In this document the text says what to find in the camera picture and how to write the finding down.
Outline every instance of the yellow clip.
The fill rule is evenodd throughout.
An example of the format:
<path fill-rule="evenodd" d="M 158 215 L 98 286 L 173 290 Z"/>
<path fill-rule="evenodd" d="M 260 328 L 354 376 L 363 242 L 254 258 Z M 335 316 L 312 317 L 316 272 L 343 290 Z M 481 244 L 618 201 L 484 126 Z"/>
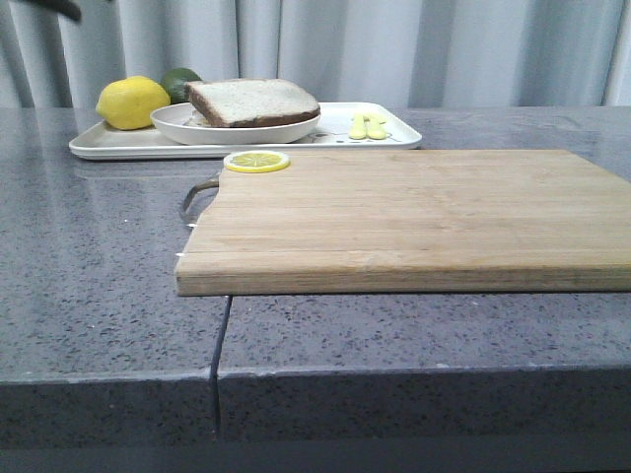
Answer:
<path fill-rule="evenodd" d="M 367 134 L 373 140 L 384 140 L 387 137 L 380 118 L 372 113 L 368 115 Z"/>
<path fill-rule="evenodd" d="M 387 122 L 386 118 L 383 115 L 381 115 L 378 111 L 364 110 L 362 111 L 362 114 L 367 120 L 370 118 L 374 118 L 375 120 L 378 120 L 379 123 Z"/>
<path fill-rule="evenodd" d="M 364 125 L 364 115 L 355 113 L 353 115 L 353 124 L 348 130 L 348 137 L 352 140 L 363 140 L 366 138 L 366 126 Z"/>

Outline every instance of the wooden cutting board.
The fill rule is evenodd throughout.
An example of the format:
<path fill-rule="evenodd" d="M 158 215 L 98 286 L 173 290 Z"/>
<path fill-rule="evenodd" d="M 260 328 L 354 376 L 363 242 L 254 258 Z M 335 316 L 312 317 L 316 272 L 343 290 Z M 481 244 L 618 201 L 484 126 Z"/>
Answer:
<path fill-rule="evenodd" d="M 224 169 L 182 296 L 631 290 L 631 183 L 566 151 L 301 151 Z"/>

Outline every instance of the gray curtain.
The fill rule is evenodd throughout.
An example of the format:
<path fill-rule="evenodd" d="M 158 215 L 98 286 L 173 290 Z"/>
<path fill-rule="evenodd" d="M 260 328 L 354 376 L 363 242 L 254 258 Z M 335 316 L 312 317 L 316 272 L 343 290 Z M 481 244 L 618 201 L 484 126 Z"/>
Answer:
<path fill-rule="evenodd" d="M 631 103 L 624 0 L 0 0 L 0 106 L 93 107 L 109 82 L 282 77 L 387 107 Z"/>

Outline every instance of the metal handle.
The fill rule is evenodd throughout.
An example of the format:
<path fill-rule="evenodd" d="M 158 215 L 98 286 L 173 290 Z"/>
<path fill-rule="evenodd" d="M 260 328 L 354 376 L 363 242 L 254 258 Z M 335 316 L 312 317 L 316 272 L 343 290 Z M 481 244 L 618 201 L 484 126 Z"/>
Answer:
<path fill-rule="evenodd" d="M 200 182 L 199 184 L 193 185 L 191 189 L 184 197 L 184 200 L 181 203 L 181 207 L 179 208 L 179 217 L 189 228 L 194 228 L 197 224 L 197 215 L 190 215 L 188 213 L 188 208 L 192 203 L 195 196 L 201 192 L 202 190 L 211 189 L 213 187 L 219 187 L 219 172 L 213 175 L 210 179 L 205 180 L 204 182 Z"/>

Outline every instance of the countertop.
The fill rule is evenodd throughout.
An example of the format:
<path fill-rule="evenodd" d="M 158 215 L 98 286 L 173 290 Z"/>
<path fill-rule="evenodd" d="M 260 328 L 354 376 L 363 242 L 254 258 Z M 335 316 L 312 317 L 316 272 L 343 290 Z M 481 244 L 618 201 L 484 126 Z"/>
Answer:
<path fill-rule="evenodd" d="M 567 149 L 631 179 L 630 107 L 393 112 L 421 148 Z M 73 156 L 97 121 L 0 110 L 0 448 L 630 437 L 631 294 L 178 298 L 177 207 L 221 163 Z"/>

